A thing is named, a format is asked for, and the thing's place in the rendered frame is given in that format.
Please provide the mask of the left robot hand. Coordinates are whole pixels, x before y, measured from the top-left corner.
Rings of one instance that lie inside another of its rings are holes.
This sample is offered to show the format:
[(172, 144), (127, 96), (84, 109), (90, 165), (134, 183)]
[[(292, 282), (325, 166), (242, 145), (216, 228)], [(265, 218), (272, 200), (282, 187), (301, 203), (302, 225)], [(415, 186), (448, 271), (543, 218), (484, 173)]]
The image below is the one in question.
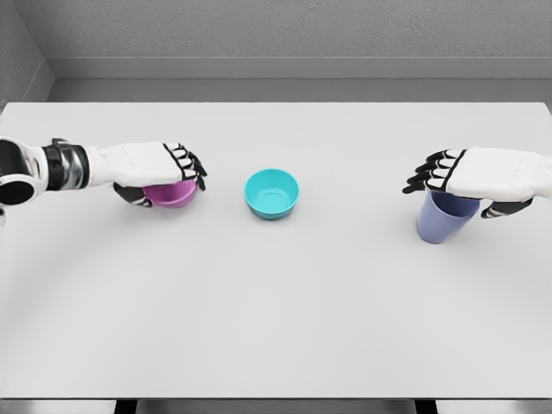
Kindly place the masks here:
[(129, 204), (151, 208), (154, 203), (143, 188), (153, 185), (193, 182), (201, 191), (206, 189), (204, 179), (208, 173), (200, 159), (182, 143), (128, 144), (122, 150), (129, 163), (116, 168), (113, 189)]

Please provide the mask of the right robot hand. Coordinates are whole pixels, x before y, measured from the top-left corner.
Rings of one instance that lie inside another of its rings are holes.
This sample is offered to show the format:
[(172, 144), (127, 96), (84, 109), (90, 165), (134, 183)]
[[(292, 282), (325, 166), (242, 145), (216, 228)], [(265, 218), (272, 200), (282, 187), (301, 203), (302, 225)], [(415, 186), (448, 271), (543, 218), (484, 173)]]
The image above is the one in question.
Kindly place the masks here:
[(459, 198), (488, 199), (484, 219), (510, 216), (532, 204), (536, 177), (546, 159), (532, 152), (471, 147), (442, 150), (428, 156), (406, 180), (404, 194), (432, 190)]

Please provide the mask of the purple bowl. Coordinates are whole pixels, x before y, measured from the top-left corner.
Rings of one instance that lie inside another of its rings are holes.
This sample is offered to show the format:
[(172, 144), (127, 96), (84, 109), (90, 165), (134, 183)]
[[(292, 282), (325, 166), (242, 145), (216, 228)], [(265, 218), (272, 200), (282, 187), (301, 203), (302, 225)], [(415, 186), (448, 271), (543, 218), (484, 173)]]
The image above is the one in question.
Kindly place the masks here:
[(150, 185), (143, 187), (142, 190), (154, 205), (177, 209), (192, 201), (198, 185), (193, 180), (185, 180), (170, 185)]

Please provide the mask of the blue-purple cup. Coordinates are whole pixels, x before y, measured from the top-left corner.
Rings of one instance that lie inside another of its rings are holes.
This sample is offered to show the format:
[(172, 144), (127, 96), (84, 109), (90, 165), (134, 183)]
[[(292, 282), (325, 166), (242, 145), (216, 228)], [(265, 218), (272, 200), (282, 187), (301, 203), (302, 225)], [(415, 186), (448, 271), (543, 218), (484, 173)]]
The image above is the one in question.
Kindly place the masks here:
[(461, 231), (480, 208), (480, 201), (441, 191), (427, 191), (417, 218), (418, 235), (440, 244)]

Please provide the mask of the teal bowl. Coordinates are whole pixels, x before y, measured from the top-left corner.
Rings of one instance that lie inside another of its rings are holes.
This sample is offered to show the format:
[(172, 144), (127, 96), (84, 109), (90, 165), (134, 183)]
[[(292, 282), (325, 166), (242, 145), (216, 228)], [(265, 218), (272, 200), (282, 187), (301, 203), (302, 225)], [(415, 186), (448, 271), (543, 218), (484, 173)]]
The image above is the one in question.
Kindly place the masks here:
[(266, 220), (279, 220), (289, 216), (299, 194), (295, 177), (274, 168), (255, 172), (244, 185), (244, 198), (249, 209)]

